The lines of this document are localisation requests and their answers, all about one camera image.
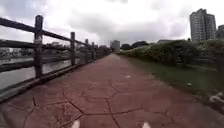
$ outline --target distant building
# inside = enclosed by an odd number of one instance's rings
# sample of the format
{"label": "distant building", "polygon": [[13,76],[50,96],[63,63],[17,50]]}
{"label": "distant building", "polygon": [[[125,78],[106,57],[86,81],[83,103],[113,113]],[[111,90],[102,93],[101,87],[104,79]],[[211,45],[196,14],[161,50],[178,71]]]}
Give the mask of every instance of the distant building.
{"label": "distant building", "polygon": [[120,41],[117,40],[111,41],[110,48],[114,49],[115,51],[120,51]]}
{"label": "distant building", "polygon": [[216,32],[216,38],[220,40],[224,40],[224,25],[220,25]]}
{"label": "distant building", "polygon": [[206,9],[199,9],[190,15],[192,42],[201,42],[216,38],[215,16]]}

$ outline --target river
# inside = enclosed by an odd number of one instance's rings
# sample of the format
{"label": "river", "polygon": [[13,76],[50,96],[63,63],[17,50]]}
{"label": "river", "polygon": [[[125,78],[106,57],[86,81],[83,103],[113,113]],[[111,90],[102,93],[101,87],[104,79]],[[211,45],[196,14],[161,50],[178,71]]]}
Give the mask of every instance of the river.
{"label": "river", "polygon": [[[29,60],[33,60],[33,59],[23,58],[23,59],[0,60],[0,65],[5,63],[15,63],[15,62],[22,62],[22,61],[29,61]],[[71,65],[70,60],[44,64],[43,72],[48,73],[48,72],[51,72],[51,71],[54,71],[69,65]],[[27,80],[33,77],[35,77],[35,71],[33,67],[0,73],[0,89],[22,82],[24,80]]]}

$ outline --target wooden railing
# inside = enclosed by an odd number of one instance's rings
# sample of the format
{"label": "wooden railing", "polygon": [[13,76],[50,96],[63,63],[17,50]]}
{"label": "wooden railing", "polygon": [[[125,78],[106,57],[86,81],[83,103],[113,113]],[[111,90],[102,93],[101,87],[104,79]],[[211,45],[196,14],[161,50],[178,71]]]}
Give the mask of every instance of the wooden railing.
{"label": "wooden railing", "polygon": [[[84,46],[84,50],[82,50],[80,52],[84,53],[84,55],[85,55],[85,57],[84,57],[85,64],[90,62],[90,58],[91,58],[91,61],[94,61],[96,59],[102,58],[103,56],[109,54],[109,51],[100,50],[98,47],[96,47],[94,45],[94,43],[92,43],[92,45],[90,45],[88,39],[86,39],[84,43],[76,40],[75,32],[71,32],[70,38],[68,38],[68,37],[64,37],[64,36],[43,30],[43,17],[40,15],[36,16],[34,27],[23,24],[23,23],[7,20],[4,18],[0,18],[0,25],[4,26],[4,27],[10,27],[10,28],[34,33],[34,41],[33,42],[22,42],[22,41],[15,41],[15,40],[0,39],[0,48],[1,47],[10,47],[10,48],[33,49],[33,52],[34,52],[33,61],[25,61],[25,62],[0,65],[0,73],[6,72],[6,71],[12,71],[12,70],[16,70],[16,69],[21,69],[21,68],[34,67],[35,68],[35,78],[24,81],[25,83],[31,82],[33,84],[32,81],[35,81],[35,83],[40,83],[40,81],[43,82],[43,81],[49,80],[50,78],[54,78],[54,77],[58,76],[59,74],[63,74],[65,72],[70,71],[71,69],[79,66],[78,64],[76,64],[76,61],[75,61],[75,59],[77,58],[75,44]],[[63,41],[68,41],[68,42],[70,42],[70,47],[59,47],[59,46],[45,45],[45,44],[43,44],[43,36],[48,36],[48,37],[60,39]],[[44,49],[67,51],[70,53],[69,54],[70,56],[59,57],[59,58],[53,57],[53,58],[44,59],[44,57],[42,55],[42,53],[43,53],[42,51]],[[66,68],[50,72],[48,74],[43,73],[43,64],[58,62],[58,61],[65,61],[65,60],[71,60],[71,65]],[[18,88],[18,87],[20,88],[21,86],[24,85],[24,82],[18,83],[16,85],[12,85],[12,86],[4,88],[4,89],[0,89],[0,98],[1,98],[1,93],[6,93],[7,91],[12,90],[12,89],[18,91],[19,89],[15,89],[15,88]]]}

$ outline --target sky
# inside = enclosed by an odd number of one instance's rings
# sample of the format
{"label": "sky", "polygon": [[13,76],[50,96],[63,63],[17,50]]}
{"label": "sky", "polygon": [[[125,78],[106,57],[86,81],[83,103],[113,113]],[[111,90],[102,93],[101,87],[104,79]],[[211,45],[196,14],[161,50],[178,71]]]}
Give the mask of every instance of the sky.
{"label": "sky", "polygon": [[[224,24],[222,0],[0,0],[0,16],[34,25],[36,15],[44,17],[44,29],[98,45],[111,40],[132,44],[145,40],[187,39],[189,15],[200,8]],[[33,34],[0,27],[0,39],[33,41]],[[44,43],[58,41],[44,37]]]}

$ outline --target red brick pavement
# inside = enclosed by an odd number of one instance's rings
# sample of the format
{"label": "red brick pavement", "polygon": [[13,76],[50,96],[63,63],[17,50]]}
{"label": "red brick pavement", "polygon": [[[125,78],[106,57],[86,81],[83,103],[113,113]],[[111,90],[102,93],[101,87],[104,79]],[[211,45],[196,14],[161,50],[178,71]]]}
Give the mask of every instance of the red brick pavement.
{"label": "red brick pavement", "polygon": [[13,128],[224,128],[224,117],[110,55],[3,104]]}

